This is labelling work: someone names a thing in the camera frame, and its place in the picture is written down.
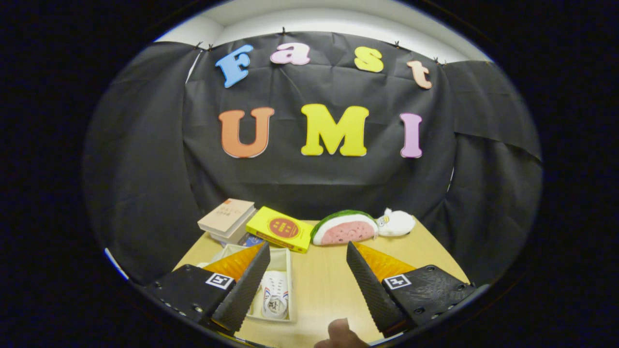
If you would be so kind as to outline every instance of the finger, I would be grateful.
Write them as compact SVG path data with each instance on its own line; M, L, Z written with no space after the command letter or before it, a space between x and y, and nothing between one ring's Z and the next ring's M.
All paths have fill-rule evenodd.
M369 347L363 342L356 333L350 330L348 319L336 319L329 324L329 346L328 347Z
M329 331L329 337L331 339L334 337L348 336L351 332L350 327L348 326L348 318L331 321L327 330Z

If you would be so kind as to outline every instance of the pink letter i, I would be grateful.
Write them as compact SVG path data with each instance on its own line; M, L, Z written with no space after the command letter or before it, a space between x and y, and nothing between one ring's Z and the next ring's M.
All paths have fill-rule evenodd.
M401 113L400 119L404 122L404 148L400 151L402 157L419 158L422 150L419 148L419 124L421 116L414 113Z

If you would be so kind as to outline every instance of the wooden table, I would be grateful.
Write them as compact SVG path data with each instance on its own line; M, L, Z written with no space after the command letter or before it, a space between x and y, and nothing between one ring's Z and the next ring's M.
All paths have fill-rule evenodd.
M306 221L315 225L317 221ZM361 242L413 267L434 264L462 282L470 283L451 255L419 222L410 234L378 237ZM313 347L329 338L327 326L348 318L350 329L365 342L383 338L376 329L357 282L346 263L347 245L310 245L306 254L291 253L293 292L297 309L295 323L273 323L246 318L235 336L272 347ZM208 232L191 247L175 269L210 262L222 246Z

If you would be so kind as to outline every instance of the yellow box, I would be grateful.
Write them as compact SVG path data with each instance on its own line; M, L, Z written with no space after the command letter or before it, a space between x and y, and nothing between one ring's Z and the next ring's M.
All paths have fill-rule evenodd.
M245 226L247 232L253 235L303 254L310 246L310 234L313 228L306 222L268 207L260 208Z

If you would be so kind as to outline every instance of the human hand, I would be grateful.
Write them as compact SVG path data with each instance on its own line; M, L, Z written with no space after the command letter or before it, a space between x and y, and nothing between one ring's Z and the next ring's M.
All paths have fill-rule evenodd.
M331 321L328 331L329 339L316 343L314 348L366 348L370 346L350 330L346 318Z

